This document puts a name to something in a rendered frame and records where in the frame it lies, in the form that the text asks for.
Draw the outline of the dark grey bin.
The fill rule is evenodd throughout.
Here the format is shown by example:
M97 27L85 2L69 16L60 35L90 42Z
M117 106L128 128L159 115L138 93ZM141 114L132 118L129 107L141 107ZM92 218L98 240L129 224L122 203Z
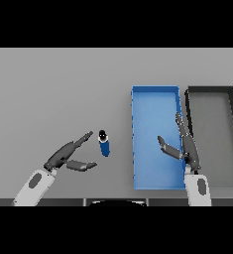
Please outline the dark grey bin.
M233 188L233 86L189 86L188 129L211 188Z

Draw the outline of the blue bin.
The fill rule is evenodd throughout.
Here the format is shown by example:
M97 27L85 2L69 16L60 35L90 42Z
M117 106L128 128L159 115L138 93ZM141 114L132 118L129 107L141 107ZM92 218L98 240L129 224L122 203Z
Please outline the blue bin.
M177 85L133 85L132 153L134 189L183 190L184 160L162 152L158 137L182 151L175 114L181 113Z

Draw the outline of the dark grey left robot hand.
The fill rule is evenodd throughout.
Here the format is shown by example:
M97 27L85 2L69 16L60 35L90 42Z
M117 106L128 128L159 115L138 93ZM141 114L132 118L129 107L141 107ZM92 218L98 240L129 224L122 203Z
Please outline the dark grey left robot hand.
M86 142L92 134L93 132L90 131L80 137L77 141L71 141L63 145L44 163L44 168L47 171L51 172L53 169L59 169L61 166L66 165L66 167L70 170L85 172L88 169L95 167L96 163L94 162L82 163L69 159L75 150L79 148L84 142Z

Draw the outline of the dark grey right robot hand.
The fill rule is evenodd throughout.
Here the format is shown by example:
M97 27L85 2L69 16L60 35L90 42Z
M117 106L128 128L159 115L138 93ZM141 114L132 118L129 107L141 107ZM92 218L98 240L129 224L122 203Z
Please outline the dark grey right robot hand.
M185 130L183 120L178 112L175 114L175 123L177 124L179 136L181 138L182 151L167 144L164 138L159 136L158 142L161 146L161 150L175 159L184 159L185 163L190 166L190 170L197 175L201 166L195 141Z

